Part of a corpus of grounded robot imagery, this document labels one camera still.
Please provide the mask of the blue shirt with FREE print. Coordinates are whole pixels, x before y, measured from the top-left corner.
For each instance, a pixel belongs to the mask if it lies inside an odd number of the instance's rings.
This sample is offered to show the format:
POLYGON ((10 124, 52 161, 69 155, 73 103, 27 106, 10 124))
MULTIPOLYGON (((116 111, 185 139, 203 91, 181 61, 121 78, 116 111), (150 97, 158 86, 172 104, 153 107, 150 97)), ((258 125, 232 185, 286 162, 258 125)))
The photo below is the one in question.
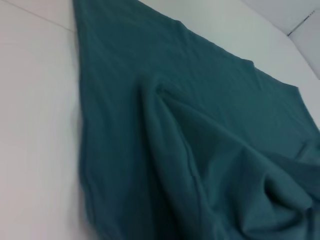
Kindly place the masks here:
POLYGON ((320 130, 280 82, 139 0, 73 0, 98 240, 320 240, 320 130))

